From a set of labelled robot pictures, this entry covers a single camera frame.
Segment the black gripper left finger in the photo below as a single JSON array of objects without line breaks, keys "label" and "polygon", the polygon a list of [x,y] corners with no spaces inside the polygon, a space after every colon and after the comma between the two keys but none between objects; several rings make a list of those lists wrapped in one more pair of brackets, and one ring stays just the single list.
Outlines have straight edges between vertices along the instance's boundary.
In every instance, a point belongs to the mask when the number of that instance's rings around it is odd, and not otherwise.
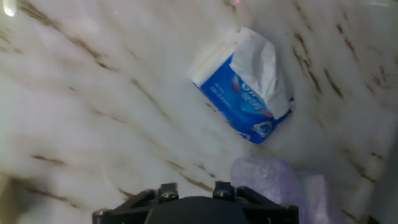
[{"label": "black gripper left finger", "polygon": [[170,205],[179,199],[176,183],[162,184],[158,189],[147,189],[123,204],[124,213],[149,213],[155,210],[179,213],[178,207]]}]

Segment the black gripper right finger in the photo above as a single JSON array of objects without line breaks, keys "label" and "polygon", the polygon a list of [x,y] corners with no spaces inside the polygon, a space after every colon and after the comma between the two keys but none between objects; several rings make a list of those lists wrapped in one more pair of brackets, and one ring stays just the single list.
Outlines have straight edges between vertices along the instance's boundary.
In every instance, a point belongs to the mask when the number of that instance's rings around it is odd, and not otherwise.
[{"label": "black gripper right finger", "polygon": [[261,208],[266,210],[279,210],[280,206],[268,198],[265,198],[255,190],[246,187],[233,187],[230,182],[217,181],[213,192],[213,198],[236,202],[249,208]]}]

